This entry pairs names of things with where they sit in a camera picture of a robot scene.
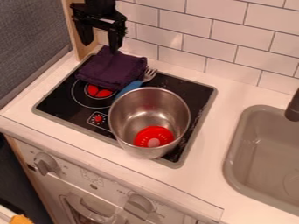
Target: counter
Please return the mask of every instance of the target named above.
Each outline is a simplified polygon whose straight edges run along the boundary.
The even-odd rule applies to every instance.
[[[297,216],[236,192],[222,174],[222,164],[242,111],[257,104],[285,109],[291,95],[149,59],[149,65],[163,73],[198,81],[218,90],[184,165],[171,169],[151,160],[131,157],[111,144],[32,113],[33,105],[78,64],[70,52],[48,69],[0,111],[0,130],[62,157],[91,165],[95,170],[109,172],[133,186],[148,188],[153,193],[159,193],[159,183],[171,186],[223,208],[221,220],[229,224],[299,223]],[[137,174],[149,181],[145,183],[136,178]],[[170,197],[184,204],[179,194]]]

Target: wooden panel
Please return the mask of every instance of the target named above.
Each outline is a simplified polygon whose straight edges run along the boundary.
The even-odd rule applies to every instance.
[[[63,10],[65,12],[67,29],[70,33],[73,49],[75,51],[77,60],[82,61],[98,45],[98,41],[95,36],[93,43],[88,46],[84,46],[80,41],[79,34],[72,19],[73,11],[70,8],[70,4],[84,3],[84,0],[61,0],[61,2],[63,5]]]

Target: tile backsplash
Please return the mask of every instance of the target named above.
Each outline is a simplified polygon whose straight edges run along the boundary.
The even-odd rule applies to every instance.
[[[128,17],[123,51],[286,94],[299,87],[299,0],[127,0],[117,9]]]

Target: fork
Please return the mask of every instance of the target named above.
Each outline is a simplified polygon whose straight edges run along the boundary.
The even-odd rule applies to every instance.
[[[157,73],[157,69],[153,69],[147,66],[144,70],[143,80],[134,80],[131,83],[129,83],[125,88],[121,90],[121,92],[119,92],[116,95],[115,100],[118,99],[120,96],[126,94],[128,91],[139,88],[144,82],[151,81],[152,79],[155,78],[156,73]]]

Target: white knob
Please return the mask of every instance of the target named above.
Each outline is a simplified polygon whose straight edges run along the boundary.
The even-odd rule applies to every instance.
[[[153,204],[147,198],[135,193],[129,196],[124,209],[144,221],[154,211]]]
[[[34,164],[38,167],[39,172],[43,176],[48,172],[57,172],[59,170],[59,165],[56,160],[44,152],[39,152],[35,156]]]

